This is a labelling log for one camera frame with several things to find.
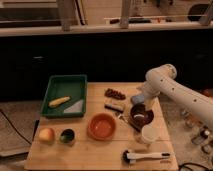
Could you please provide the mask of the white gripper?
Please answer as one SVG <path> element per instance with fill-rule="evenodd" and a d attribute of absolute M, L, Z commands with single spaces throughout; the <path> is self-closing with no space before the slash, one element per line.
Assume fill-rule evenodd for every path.
<path fill-rule="evenodd" d="M 151 110 L 155 98 L 158 96 L 158 91 L 155 90 L 149 83 L 142 85 L 142 94 L 144 96 L 144 104 L 146 110 Z"/>

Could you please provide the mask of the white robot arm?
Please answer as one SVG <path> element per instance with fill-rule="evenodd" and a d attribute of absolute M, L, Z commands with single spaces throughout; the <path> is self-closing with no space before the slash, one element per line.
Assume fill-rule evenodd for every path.
<path fill-rule="evenodd" d="M 146 72 L 142 94 L 146 100 L 165 94 L 190 113 L 194 114 L 213 131 L 213 99 L 175 81 L 177 70 L 172 64 L 164 64 Z"/>

